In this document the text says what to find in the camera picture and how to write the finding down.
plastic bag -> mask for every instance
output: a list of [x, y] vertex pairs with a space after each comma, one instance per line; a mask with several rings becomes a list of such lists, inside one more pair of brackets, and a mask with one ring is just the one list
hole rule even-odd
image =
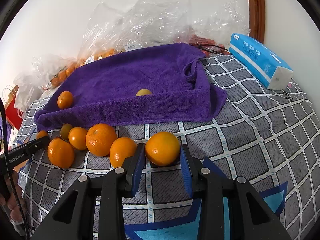
[[132, 49], [188, 43], [190, 0], [138, 0], [127, 12], [106, 1], [92, 13], [78, 54], [80, 65]]
[[190, 8], [190, 0], [138, 0], [124, 15], [116, 50], [188, 43]]
[[215, 40], [226, 48], [230, 46], [232, 33], [248, 35], [247, 21], [239, 13], [238, 2], [229, 2], [207, 19], [196, 20], [192, 28], [197, 36]]
[[16, 99], [14, 102], [14, 108], [25, 112], [30, 108], [31, 104], [39, 99], [43, 91], [34, 85], [37, 82], [37, 78], [34, 72], [29, 74], [20, 73], [16, 76], [13, 83], [19, 86]]
[[74, 58], [48, 54], [35, 59], [32, 66], [30, 72], [18, 74], [13, 81], [19, 86], [14, 107], [22, 112], [41, 97], [43, 90], [55, 88], [65, 81], [79, 64]]
[[80, 66], [114, 54], [123, 13], [100, 2], [93, 10], [77, 59]]
[[33, 84], [43, 90], [57, 87], [79, 67], [74, 58], [62, 58], [52, 54], [34, 59], [32, 65], [36, 76]]

purple towel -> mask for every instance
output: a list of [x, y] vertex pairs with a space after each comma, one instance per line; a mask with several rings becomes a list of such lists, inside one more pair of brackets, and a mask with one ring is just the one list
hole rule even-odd
[[[223, 107], [227, 93], [210, 85], [201, 50], [184, 43], [137, 49], [76, 69], [35, 115], [38, 130], [64, 123], [91, 127], [172, 121], [207, 122]], [[136, 97], [140, 89], [153, 94]], [[70, 91], [74, 104], [60, 110], [58, 96]]]

blue tissue package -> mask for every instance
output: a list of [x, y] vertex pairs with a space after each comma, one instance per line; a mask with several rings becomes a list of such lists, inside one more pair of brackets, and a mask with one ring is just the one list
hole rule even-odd
[[283, 59], [254, 38], [233, 33], [229, 51], [268, 89], [284, 90], [293, 76]]

bed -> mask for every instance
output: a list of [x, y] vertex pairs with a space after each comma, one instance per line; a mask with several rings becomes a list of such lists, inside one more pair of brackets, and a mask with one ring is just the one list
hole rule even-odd
[[[210, 83], [228, 93], [227, 102], [215, 119], [206, 123], [116, 126], [117, 135], [144, 143], [153, 134], [168, 131], [181, 144], [188, 145], [191, 155], [209, 157], [228, 178], [246, 177], [258, 192], [287, 183], [285, 208], [279, 218], [292, 239], [303, 239], [320, 209], [320, 123], [312, 103], [294, 80], [285, 91], [266, 89], [232, 56], [208, 58], [204, 69]], [[49, 98], [35, 101], [25, 113], [13, 147], [36, 137], [33, 117]], [[52, 130], [49, 135], [53, 138], [59, 132]], [[19, 173], [29, 227], [36, 228], [41, 223], [80, 175], [93, 178], [110, 169], [109, 158], [87, 151], [76, 152], [73, 165], [66, 170], [51, 165], [46, 151], [34, 154]], [[147, 160], [136, 197], [123, 199], [127, 238], [147, 239], [143, 234], [132, 233], [135, 225], [185, 217], [192, 203], [184, 190], [178, 161], [158, 167]], [[93, 239], [99, 237], [99, 205], [97, 198]]]

black cable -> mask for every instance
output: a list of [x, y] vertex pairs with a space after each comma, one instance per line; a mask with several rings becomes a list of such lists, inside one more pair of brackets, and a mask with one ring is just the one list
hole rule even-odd
[[223, 50], [229, 51], [229, 50], [226, 49], [226, 48], [220, 47], [220, 46], [218, 46], [218, 45], [213, 45], [213, 44], [200, 44], [200, 45], [198, 45], [198, 46], [199, 46], [199, 47], [204, 47], [204, 46], [206, 46], [206, 47], [211, 47], [211, 46], [213, 46], [213, 47], [217, 47], [217, 48], [219, 48], [219, 49], [223, 49]]
[[9, 166], [9, 152], [8, 152], [8, 142], [7, 142], [7, 120], [5, 118], [5, 109], [4, 109], [4, 105], [2, 100], [0, 99], [0, 113], [1, 113], [1, 119], [2, 119], [2, 130], [1, 131], [1, 140], [3, 139], [3, 144], [4, 144], [4, 159], [5, 159], [5, 166], [7, 168], [7, 174], [10, 180], [10, 184], [12, 187], [12, 192], [14, 194], [14, 198], [16, 199], [17, 205], [19, 207], [19, 211], [21, 213], [22, 216], [22, 221], [23, 221], [23, 226], [24, 226], [24, 231], [25, 231], [25, 238], [26, 240], [29, 240], [29, 231], [28, 231], [28, 225], [27, 225], [27, 221], [26, 218], [24, 216], [23, 210], [22, 210], [22, 206], [18, 197], [18, 193], [16, 191], [16, 187], [14, 186], [14, 182], [13, 182], [13, 178], [12, 178], [12, 174], [11, 174], [11, 170], [10, 170], [10, 166]]

